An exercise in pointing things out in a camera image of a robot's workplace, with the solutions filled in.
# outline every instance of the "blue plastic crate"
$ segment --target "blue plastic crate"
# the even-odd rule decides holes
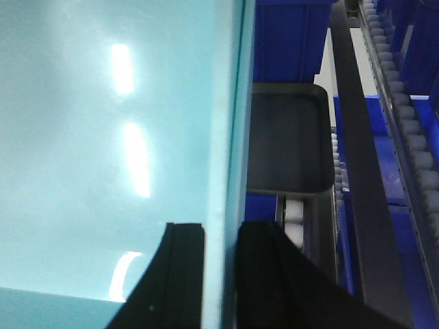
[[[312,82],[336,0],[258,0],[255,82]]]
[[[407,51],[401,81],[412,95],[428,95],[439,71],[439,0],[421,1]]]

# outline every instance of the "roller conveyor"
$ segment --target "roller conveyor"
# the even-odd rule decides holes
[[[427,281],[436,312],[439,314],[437,163],[431,154],[414,104],[399,81],[400,73],[395,69],[392,53],[389,52],[390,45],[383,35],[383,23],[376,15],[374,3],[369,0],[363,1],[359,10],[381,106],[395,146],[401,181],[416,228]]]

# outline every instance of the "light blue panel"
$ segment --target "light blue panel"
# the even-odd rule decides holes
[[[2,1],[1,287],[122,302],[166,222],[203,223],[203,319],[220,328],[244,205],[244,4]]]

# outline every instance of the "metal frame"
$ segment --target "metal frame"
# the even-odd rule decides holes
[[[433,236],[431,235],[427,220],[427,212],[421,199],[421,191],[415,178],[415,170],[410,161],[408,147],[403,139],[402,131],[393,115],[394,104],[390,97],[390,91],[385,83],[383,71],[379,64],[377,52],[370,37],[369,27],[365,22],[364,9],[360,6],[360,27],[364,31],[366,47],[370,56],[370,63],[375,75],[375,84],[379,93],[381,108],[395,148],[396,160],[399,164],[401,182],[407,197],[407,205],[414,224],[418,246],[423,260],[427,282],[431,291],[431,297],[439,318],[439,252]]]
[[[343,1],[331,35],[365,303],[411,327],[412,317]]]

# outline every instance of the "dark gray tray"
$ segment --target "dark gray tray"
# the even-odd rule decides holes
[[[247,190],[315,194],[333,184],[326,91],[315,84],[253,84]]]

